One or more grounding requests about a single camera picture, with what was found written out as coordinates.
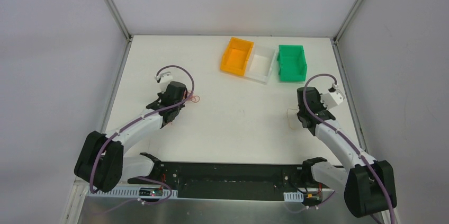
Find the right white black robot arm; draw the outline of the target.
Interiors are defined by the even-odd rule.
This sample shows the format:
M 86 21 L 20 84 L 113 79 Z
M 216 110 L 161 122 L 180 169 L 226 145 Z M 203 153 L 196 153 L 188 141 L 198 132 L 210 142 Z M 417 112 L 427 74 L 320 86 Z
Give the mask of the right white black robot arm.
M 348 210 L 357 218 L 393 210 L 397 206 L 393 167 L 346 140 L 330 112 L 344 100 L 341 91 L 331 88 L 321 94 L 314 87 L 300 87 L 297 98 L 297 117 L 302 126 L 323 142 L 343 166 L 339 169 L 322 157 L 307 159 L 302 163 L 300 181 L 308 187 L 321 183 L 342 194 Z

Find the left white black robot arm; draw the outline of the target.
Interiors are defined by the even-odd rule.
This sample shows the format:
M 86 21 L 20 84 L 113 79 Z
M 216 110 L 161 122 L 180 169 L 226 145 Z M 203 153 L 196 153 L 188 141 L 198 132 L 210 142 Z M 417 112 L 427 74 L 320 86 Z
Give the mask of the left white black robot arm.
M 152 160 L 124 157 L 135 144 L 172 122 L 185 106 L 187 87 L 171 81 L 140 116 L 109 134 L 90 132 L 75 164 L 74 174 L 89 183 L 89 190 L 109 192 L 121 180 L 141 176 L 147 183 L 161 179 L 161 169 Z

